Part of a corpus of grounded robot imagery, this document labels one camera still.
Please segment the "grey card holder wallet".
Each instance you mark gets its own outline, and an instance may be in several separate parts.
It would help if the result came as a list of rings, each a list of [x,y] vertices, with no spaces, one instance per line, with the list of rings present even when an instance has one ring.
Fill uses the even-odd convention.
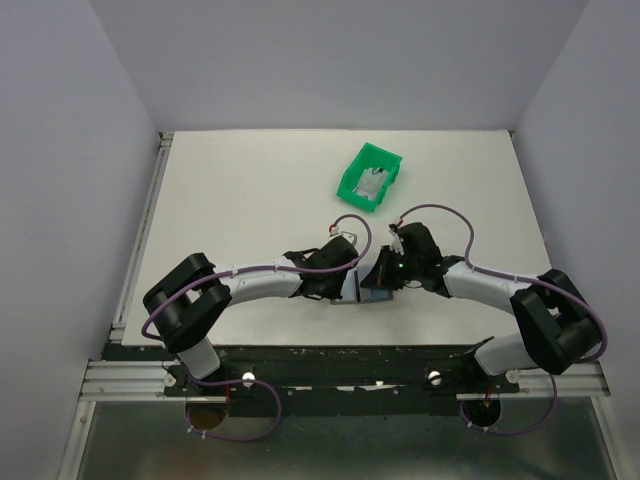
[[[360,285],[369,273],[367,268],[350,270],[342,285],[340,296],[331,300],[332,305],[372,304],[393,300],[393,292],[378,287],[365,288]]]

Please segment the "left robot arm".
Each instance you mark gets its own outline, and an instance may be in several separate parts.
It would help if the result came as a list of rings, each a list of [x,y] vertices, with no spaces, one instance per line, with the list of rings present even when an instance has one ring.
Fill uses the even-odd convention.
[[[358,251],[355,236],[335,233],[321,248],[289,251],[265,269],[231,268],[223,277],[205,254],[186,257],[144,296],[156,338],[188,369],[187,382],[201,395],[222,380],[221,361],[207,335],[224,310],[264,298],[335,300]]]

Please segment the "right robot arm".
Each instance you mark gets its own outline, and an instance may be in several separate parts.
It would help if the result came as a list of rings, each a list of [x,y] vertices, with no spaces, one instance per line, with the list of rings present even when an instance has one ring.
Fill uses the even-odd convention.
[[[603,341],[601,329],[569,278],[550,270],[532,280],[492,276],[461,256],[441,254],[431,232],[414,222],[391,229],[394,242],[381,248],[360,281],[368,289],[401,290],[412,283],[445,298],[478,302],[511,314],[518,331],[475,345],[460,379],[480,392],[509,370],[540,368],[560,375]]]

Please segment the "cards in green bin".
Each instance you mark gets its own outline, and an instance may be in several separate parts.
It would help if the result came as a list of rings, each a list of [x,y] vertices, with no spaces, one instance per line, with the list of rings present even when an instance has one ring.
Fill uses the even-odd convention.
[[[367,168],[353,188],[353,193],[370,201],[375,201],[389,177],[382,168]]]

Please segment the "green plastic bin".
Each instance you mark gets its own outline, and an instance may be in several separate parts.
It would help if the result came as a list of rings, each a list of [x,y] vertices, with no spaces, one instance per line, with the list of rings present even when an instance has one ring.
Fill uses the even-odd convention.
[[[365,143],[343,173],[336,196],[357,209],[374,212],[395,182],[403,158]]]

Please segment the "aluminium left side rail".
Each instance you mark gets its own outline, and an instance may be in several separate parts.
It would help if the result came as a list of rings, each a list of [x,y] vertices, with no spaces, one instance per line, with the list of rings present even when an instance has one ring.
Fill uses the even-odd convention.
[[[150,185],[143,203],[142,214],[136,232],[133,250],[130,255],[124,284],[121,289],[113,321],[109,330],[107,344],[120,344],[124,338],[128,312],[133,302],[133,294],[141,267],[150,223],[153,218],[162,178],[169,159],[174,132],[160,132],[159,145],[152,171]]]

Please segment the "aluminium rail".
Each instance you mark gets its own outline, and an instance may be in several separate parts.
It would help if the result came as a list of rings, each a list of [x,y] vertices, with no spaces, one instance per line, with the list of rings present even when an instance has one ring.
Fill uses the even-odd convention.
[[[84,402],[208,402],[223,403],[218,396],[189,394],[184,390],[176,397],[165,394],[168,368],[172,364],[162,361],[91,361],[85,371],[79,399]],[[531,399],[552,395],[551,380],[541,370],[520,370],[510,376],[518,389],[509,392],[505,386],[496,387],[493,398]],[[570,367],[555,378],[557,395],[565,398],[608,397],[611,395],[604,372],[599,363]]]
[[[141,267],[150,223],[153,218],[162,178],[169,159],[174,132],[160,132],[159,145],[152,171],[150,185],[143,203],[142,214],[136,232],[133,250],[130,255],[124,284],[121,289],[113,321],[109,330],[107,344],[120,344],[124,338],[128,312],[133,302],[133,294]]]

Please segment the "aluminium front rail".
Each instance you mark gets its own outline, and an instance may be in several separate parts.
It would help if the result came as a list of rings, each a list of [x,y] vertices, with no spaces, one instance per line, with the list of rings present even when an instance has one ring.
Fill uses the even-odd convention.
[[[189,394],[184,390],[176,397],[165,394],[168,368],[172,364],[162,361],[91,361],[85,371],[79,399],[84,402],[208,402],[223,403],[218,396]],[[509,392],[505,386],[496,387],[493,398],[531,399],[552,395],[551,380],[541,370],[520,370],[510,376],[518,389]],[[604,372],[599,363],[570,367],[555,378],[557,395],[565,398],[608,397],[611,395]]]

